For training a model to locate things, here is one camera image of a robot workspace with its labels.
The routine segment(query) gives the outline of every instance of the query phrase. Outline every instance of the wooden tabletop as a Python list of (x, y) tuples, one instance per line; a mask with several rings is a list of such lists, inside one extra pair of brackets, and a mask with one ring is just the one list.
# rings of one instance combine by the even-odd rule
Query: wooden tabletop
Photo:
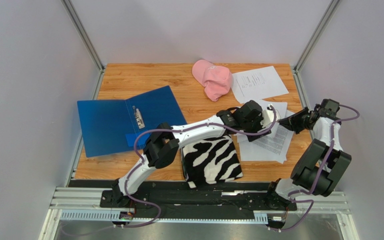
[[(219, 110), (240, 106), (232, 91), (212, 102), (204, 93), (204, 88), (191, 74), (190, 63), (180, 64), (108, 64), (104, 74), (98, 100), (128, 99), (160, 87), (169, 85), (188, 124), (201, 121), (216, 114)], [(296, 84), (288, 64), (218, 64), (228, 67), (232, 73), (274, 66), (289, 93), (266, 98), (271, 102), (288, 102), (287, 109), (296, 113), (302, 109)], [(238, 157), (239, 146), (234, 137)], [(289, 178), (294, 165), (309, 146), (309, 131), (293, 135), (287, 152), (287, 161), (243, 161), (244, 177), (241, 182), (270, 182), (278, 178)], [(75, 179), (117, 179), (123, 177), (138, 161), (134, 152), (123, 152), (99, 157), (86, 157), (84, 149), (79, 158)], [(183, 180), (180, 154), (166, 168), (158, 169), (148, 180)]]

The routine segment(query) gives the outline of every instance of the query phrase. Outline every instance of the white paper sheet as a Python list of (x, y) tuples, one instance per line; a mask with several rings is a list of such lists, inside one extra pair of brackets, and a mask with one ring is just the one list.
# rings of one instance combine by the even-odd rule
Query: white paper sheet
[(232, 91), (242, 104), (288, 93), (273, 66), (233, 73)]
[[(285, 116), (294, 114), (287, 111)], [(290, 147), (293, 131), (279, 126), (275, 136), (264, 136), (253, 142), (242, 141), (239, 143), (241, 161), (277, 161), (281, 164), (287, 160), (287, 151)]]
[[(280, 116), (285, 116), (287, 113), (287, 103), (286, 102), (272, 102), (272, 101), (265, 101), (265, 100), (256, 100), (255, 102), (258, 103), (261, 106), (261, 108), (264, 110), (270, 104), (272, 104), (273, 107), (279, 112)], [(279, 126), (279, 123), (275, 123), (275, 125), (271, 129), (272, 133), (269, 134), (268, 136), (274, 138), (276, 133), (277, 133), (278, 126)], [(236, 134), (236, 137), (237, 137), (238, 143), (243, 142), (243, 141), (248, 141), (247, 136), (244, 134)]]

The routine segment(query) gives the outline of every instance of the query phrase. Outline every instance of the zebra print pouch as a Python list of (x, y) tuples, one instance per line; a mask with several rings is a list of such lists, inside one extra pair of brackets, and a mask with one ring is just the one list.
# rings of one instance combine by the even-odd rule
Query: zebra print pouch
[(184, 179), (191, 189), (243, 176), (234, 142), (228, 135), (186, 145), (181, 157)]

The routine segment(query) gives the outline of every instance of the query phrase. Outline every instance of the white wall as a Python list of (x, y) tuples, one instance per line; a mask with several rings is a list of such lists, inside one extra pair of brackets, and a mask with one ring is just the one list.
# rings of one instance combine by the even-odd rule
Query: white wall
[(384, 239), (384, 1), (343, 0), (301, 76), (312, 105), (332, 98), (360, 111), (340, 130), (352, 162), (338, 188), (360, 238)]
[(107, 63), (294, 65), (330, 0), (73, 0)]
[(38, 238), (98, 75), (60, 0), (0, 1), (0, 240)]

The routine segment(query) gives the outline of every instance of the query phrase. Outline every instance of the pink cap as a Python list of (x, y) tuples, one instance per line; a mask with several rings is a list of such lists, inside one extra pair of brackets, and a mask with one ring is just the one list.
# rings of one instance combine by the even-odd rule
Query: pink cap
[(233, 78), (229, 68), (216, 66), (209, 61), (199, 60), (192, 67), (193, 77), (205, 87), (205, 94), (216, 102), (231, 89)]

